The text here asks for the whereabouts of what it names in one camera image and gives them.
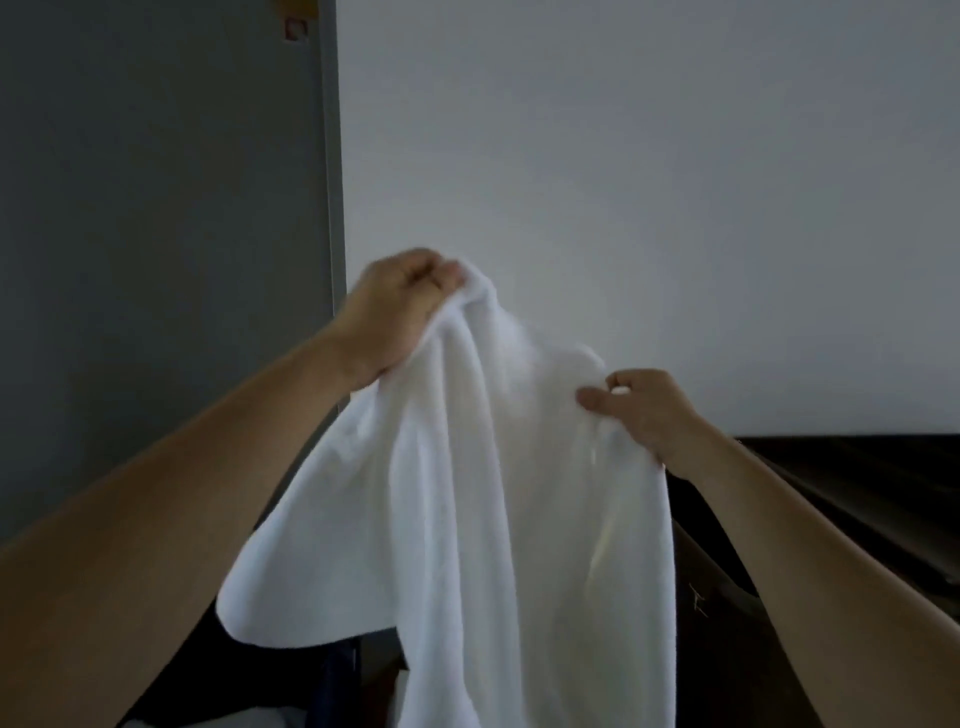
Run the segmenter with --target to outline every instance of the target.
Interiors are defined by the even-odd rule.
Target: white wall
[[[0,23],[0,541],[329,317],[308,48],[261,0]]]
[[[960,425],[960,5],[350,0],[348,276],[411,245],[737,434]]]

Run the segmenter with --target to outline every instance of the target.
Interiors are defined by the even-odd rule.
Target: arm
[[[413,350],[460,282],[429,251],[374,263],[329,327],[0,551],[0,724],[114,725],[309,435]]]
[[[588,388],[723,525],[827,728],[960,725],[960,628],[693,410],[665,372]]]

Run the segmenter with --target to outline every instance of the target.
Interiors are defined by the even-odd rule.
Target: towel
[[[465,269],[247,541],[220,620],[266,647],[395,626],[400,728],[671,726],[663,469],[574,401],[603,362],[522,324]]]

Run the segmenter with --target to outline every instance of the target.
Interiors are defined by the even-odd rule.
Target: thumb
[[[597,387],[581,387],[577,390],[577,403],[589,412],[609,417],[619,417],[626,398]]]
[[[414,307],[425,317],[432,316],[463,284],[464,272],[460,264],[456,260],[448,260],[414,283]]]

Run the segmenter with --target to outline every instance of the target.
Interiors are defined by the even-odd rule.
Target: forearm
[[[114,724],[348,390],[321,334],[0,551],[2,722]]]
[[[957,626],[739,444],[708,426],[695,437],[691,480],[825,725],[956,725]]]

